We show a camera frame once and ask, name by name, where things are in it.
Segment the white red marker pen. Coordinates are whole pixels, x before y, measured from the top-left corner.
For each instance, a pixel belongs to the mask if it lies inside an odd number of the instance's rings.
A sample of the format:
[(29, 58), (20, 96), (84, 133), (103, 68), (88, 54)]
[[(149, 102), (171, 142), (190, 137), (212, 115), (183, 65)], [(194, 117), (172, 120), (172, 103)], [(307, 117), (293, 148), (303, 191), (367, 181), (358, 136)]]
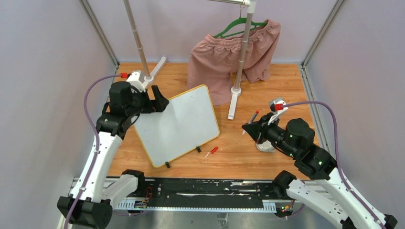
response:
[(252, 123), (252, 122), (254, 122), (254, 120), (256, 119), (256, 117), (257, 117), (257, 115), (258, 115), (258, 113), (259, 113), (258, 110), (256, 110), (256, 111), (254, 112), (252, 118), (251, 118), (250, 121), (248, 122), (249, 124)]

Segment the yellow framed whiteboard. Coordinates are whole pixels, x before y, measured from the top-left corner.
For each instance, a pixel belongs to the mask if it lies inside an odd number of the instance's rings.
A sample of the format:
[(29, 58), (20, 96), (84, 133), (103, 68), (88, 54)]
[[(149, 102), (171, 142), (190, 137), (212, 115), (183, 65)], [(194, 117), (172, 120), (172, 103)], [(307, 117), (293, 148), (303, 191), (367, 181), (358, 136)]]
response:
[(165, 166), (220, 134), (204, 84), (171, 98), (162, 113), (142, 114), (134, 128), (154, 167)]

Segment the red marker cap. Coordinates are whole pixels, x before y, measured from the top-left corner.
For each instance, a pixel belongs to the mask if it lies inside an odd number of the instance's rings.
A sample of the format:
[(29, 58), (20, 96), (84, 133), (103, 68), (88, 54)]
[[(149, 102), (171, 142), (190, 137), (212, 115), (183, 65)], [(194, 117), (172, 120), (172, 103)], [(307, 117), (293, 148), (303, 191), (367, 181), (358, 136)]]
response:
[(210, 151), (210, 153), (211, 153), (211, 154), (214, 154), (217, 150), (218, 150), (218, 147), (215, 147), (215, 148), (213, 148), (213, 149)]

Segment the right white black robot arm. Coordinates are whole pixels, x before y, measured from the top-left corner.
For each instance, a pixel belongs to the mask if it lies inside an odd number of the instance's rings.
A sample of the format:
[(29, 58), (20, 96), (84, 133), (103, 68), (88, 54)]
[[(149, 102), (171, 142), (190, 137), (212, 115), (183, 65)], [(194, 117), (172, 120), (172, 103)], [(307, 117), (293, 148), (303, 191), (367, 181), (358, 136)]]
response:
[(373, 207), (339, 174), (337, 161), (325, 149), (313, 143), (315, 132), (303, 119), (292, 119), (285, 129), (278, 123), (246, 123), (242, 128), (257, 143), (269, 141), (277, 150), (291, 157), (295, 167), (331, 196), (328, 199), (309, 188), (293, 174), (283, 170), (273, 180), (273, 194), (302, 202), (322, 215), (337, 229), (393, 229), (397, 219)]

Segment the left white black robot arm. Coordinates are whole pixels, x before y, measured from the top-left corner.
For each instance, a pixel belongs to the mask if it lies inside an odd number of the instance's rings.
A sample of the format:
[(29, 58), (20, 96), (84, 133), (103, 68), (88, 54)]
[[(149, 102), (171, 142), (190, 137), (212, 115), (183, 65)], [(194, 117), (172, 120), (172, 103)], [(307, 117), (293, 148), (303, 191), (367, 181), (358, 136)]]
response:
[(169, 100), (157, 85), (152, 85), (151, 89), (154, 99), (150, 99), (142, 85), (125, 81), (111, 85), (109, 101), (105, 103), (101, 116), (96, 122), (90, 122), (95, 136), (82, 174), (68, 196), (59, 197), (57, 202), (57, 208), (65, 217), (64, 228), (81, 225), (104, 229), (114, 208), (129, 194), (135, 197), (145, 194), (145, 176), (141, 171), (127, 169), (108, 188), (104, 183), (129, 128), (141, 114), (162, 113), (169, 105)]

